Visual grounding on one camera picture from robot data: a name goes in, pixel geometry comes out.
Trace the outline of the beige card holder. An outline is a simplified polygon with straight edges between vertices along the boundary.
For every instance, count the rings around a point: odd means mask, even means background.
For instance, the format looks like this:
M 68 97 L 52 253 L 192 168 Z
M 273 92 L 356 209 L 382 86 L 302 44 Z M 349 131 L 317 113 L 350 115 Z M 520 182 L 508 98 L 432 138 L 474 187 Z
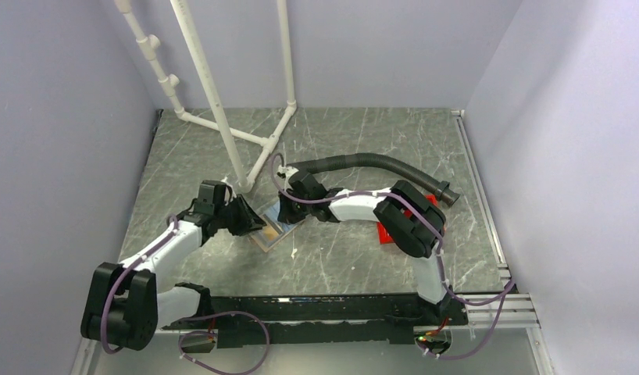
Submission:
M 265 225 L 248 235 L 264 252 L 276 247 L 299 225 L 299 223 L 289 224 L 278 221 L 279 214 L 280 203 L 277 202 L 259 214 Z

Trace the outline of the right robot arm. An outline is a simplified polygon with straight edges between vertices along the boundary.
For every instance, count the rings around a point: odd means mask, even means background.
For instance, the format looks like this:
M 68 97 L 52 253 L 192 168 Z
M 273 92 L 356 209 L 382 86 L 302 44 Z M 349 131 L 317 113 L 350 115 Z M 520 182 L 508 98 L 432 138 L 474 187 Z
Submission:
M 398 180 L 391 187 L 373 191 L 340 187 L 329 190 L 310 173 L 298 171 L 286 188 L 276 188 L 280 200 L 278 220 L 283 223 L 297 223 L 313 216 L 328 223 L 380 224 L 410 258 L 422 320 L 437 324 L 446 318 L 451 285 L 440 268 L 446 217 L 408 181 Z

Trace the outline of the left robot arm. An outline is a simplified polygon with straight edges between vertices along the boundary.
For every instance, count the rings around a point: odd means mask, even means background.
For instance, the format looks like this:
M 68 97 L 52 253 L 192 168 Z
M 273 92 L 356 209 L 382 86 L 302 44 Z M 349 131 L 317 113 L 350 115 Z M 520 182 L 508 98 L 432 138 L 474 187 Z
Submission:
M 181 282 L 161 291 L 161 279 L 219 231 L 241 237 L 265 225 L 229 184 L 202 181 L 189 207 L 168 216 L 166 229 L 153 242 L 122 262 L 104 262 L 95 269 L 81 337 L 115 354 L 124 348 L 142 350 L 158 329 L 178 321 L 206 326 L 214 313 L 209 288 Z

